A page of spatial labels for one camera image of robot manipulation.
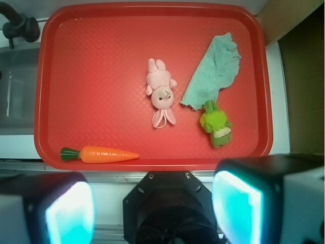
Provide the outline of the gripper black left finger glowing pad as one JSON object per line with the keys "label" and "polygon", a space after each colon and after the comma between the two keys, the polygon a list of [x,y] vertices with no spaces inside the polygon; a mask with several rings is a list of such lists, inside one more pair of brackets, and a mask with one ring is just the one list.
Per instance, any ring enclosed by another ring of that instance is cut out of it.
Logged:
{"label": "gripper black left finger glowing pad", "polygon": [[1,243],[91,243],[92,186],[78,172],[1,180]]}

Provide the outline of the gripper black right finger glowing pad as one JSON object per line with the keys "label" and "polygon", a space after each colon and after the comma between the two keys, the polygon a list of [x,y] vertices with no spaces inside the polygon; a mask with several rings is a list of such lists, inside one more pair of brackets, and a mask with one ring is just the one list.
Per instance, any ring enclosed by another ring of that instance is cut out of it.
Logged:
{"label": "gripper black right finger glowing pad", "polygon": [[324,156],[224,159],[212,205],[229,243],[324,243]]}

